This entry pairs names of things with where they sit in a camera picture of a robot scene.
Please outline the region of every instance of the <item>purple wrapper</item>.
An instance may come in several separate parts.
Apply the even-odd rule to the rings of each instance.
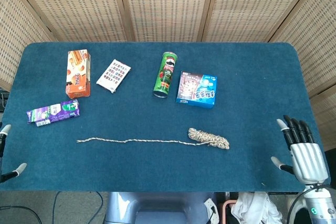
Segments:
[[[28,123],[35,122],[37,126],[61,121],[67,118],[79,116],[79,103],[77,99],[57,103],[27,111]]]

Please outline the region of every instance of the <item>white card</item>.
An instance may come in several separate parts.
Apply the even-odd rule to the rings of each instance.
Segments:
[[[129,66],[114,59],[98,79],[97,84],[114,93],[130,70]]]

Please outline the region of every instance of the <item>pringles can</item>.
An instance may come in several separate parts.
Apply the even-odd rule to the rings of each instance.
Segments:
[[[173,71],[175,63],[177,61],[177,55],[173,52],[164,52],[162,55],[162,61],[160,65],[158,77],[156,78],[153,94],[160,98],[166,98],[168,96],[169,86],[172,82]]]

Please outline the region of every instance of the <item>woven screen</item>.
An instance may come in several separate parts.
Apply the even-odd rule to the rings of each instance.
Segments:
[[[336,89],[334,93],[317,102],[312,108],[321,134],[324,150],[336,148]]]
[[[215,0],[205,41],[265,41],[293,0]]]
[[[205,0],[128,0],[136,41],[196,41]]]
[[[125,41],[117,0],[34,0],[59,40]]]
[[[336,77],[336,0],[305,0],[273,41],[297,50],[310,96]]]
[[[10,90],[28,44],[52,40],[46,29],[21,0],[0,0],[0,87]]]

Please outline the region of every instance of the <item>rope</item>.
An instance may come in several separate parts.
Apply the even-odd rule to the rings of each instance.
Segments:
[[[147,139],[127,139],[127,140],[112,140],[112,139],[105,139],[105,138],[99,138],[99,137],[91,137],[87,138],[85,140],[77,140],[77,143],[85,143],[91,140],[100,140],[104,142],[112,142],[112,143],[120,143],[120,144],[125,144],[128,142],[145,142],[145,143],[176,143],[176,144],[184,144],[184,145],[192,145],[192,146],[199,146],[199,145],[204,145],[208,144],[211,146],[223,148],[223,149],[229,149],[229,143],[228,141],[221,137],[221,136],[215,136],[213,134],[209,134],[203,131],[197,131],[193,128],[189,129],[188,132],[188,137],[191,138],[192,140],[196,140],[200,143],[187,143],[187,142],[181,142],[177,140],[147,140]]]

